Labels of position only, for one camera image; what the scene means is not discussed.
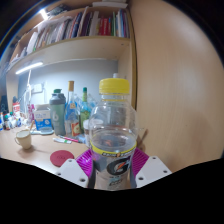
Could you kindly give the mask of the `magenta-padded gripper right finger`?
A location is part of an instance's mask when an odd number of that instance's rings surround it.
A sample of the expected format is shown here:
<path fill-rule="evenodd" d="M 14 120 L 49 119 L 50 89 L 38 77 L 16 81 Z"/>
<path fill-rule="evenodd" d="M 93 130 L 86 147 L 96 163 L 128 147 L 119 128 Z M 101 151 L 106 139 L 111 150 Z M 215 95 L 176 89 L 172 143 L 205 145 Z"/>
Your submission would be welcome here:
<path fill-rule="evenodd" d="M 132 188 L 143 187 L 170 174 L 171 171 L 157 156 L 148 156 L 140 149 L 135 150 L 130 171 Z"/>

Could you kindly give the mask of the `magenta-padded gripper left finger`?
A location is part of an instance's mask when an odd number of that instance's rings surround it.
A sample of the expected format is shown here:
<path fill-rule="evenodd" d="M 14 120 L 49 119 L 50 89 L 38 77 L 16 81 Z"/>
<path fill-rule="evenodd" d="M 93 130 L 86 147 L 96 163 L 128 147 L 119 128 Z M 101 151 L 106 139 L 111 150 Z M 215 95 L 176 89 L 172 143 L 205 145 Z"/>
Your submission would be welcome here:
<path fill-rule="evenodd" d="M 81 187 L 93 189 L 95 174 L 91 150 L 86 150 L 76 159 L 67 159 L 56 175 Z"/>

